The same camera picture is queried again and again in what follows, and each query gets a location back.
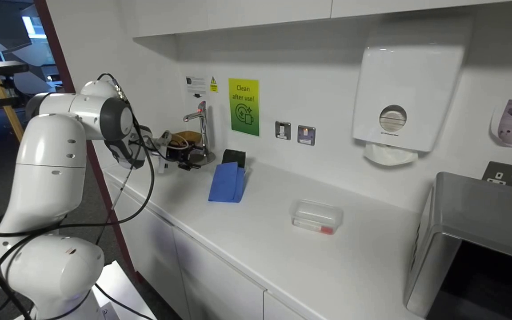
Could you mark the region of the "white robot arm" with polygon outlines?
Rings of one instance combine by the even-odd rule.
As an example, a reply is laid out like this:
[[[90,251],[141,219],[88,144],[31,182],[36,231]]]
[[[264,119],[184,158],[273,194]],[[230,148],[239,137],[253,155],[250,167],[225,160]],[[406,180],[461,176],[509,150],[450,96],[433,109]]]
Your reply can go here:
[[[141,126],[122,87],[93,80],[79,93],[43,93],[29,102],[11,199],[0,219],[0,290],[33,302],[24,320],[104,320],[93,294],[104,251],[58,230],[82,203],[88,144],[102,141],[127,167],[141,167],[173,135]]]

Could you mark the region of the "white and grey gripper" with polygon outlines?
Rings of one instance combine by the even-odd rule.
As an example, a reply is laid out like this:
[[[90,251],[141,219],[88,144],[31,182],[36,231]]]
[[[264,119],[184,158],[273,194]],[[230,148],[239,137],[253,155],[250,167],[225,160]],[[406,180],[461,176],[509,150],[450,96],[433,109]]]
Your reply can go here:
[[[177,162],[180,169],[200,169],[210,162],[210,151],[200,132],[164,132],[162,148],[168,162]]]

